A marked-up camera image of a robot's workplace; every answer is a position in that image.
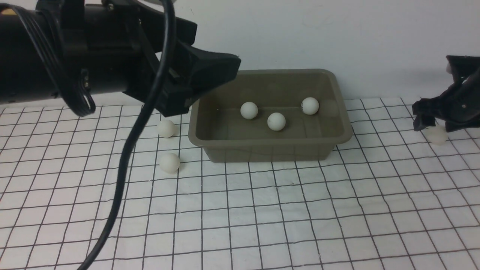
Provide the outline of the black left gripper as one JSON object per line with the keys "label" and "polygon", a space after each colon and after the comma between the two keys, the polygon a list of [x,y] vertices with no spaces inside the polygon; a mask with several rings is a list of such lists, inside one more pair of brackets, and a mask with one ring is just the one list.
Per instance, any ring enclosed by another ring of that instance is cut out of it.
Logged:
{"label": "black left gripper", "polygon": [[[165,32],[165,11],[137,0],[39,0],[35,14],[59,60],[90,94],[122,92],[146,102]],[[237,55],[176,43],[176,73],[168,75],[153,109],[165,117],[186,114],[209,91],[237,76]]]}

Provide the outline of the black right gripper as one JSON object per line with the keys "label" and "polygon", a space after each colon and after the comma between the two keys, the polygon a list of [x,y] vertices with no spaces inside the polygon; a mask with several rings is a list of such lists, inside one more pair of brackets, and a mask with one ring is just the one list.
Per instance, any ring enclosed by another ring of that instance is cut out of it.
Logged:
{"label": "black right gripper", "polygon": [[479,75],[454,82],[438,99],[420,99],[412,105],[413,130],[434,127],[437,119],[445,121],[446,130],[479,128]]}

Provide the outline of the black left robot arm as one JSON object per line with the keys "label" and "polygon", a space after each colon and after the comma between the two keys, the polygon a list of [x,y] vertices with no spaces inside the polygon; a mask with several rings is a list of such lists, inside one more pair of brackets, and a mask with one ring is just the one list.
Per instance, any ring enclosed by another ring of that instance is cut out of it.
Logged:
{"label": "black left robot arm", "polygon": [[137,0],[39,0],[1,4],[2,105],[61,99],[85,117],[93,95],[122,92],[162,115],[185,114],[234,80],[241,59],[194,48],[197,24]]}

